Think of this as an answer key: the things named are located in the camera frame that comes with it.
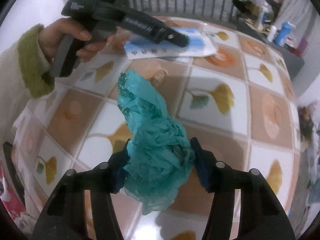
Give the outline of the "person left hand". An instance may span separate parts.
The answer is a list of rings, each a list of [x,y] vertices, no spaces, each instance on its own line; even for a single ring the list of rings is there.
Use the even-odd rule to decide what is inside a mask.
[[[38,42],[48,62],[52,63],[57,54],[59,44],[64,35],[71,35],[80,41],[89,41],[92,36],[79,22],[71,18],[61,18],[39,32]],[[89,45],[79,49],[76,56],[81,62],[90,61],[97,53],[108,44],[112,43],[116,38],[115,35],[110,36],[103,41],[91,42]]]

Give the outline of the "green cuffed white sleeve forearm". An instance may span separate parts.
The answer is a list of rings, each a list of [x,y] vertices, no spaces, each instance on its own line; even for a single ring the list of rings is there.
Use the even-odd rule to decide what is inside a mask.
[[[1,144],[28,101],[54,90],[55,79],[48,75],[50,64],[38,42],[43,29],[41,24],[33,26],[1,53]]]

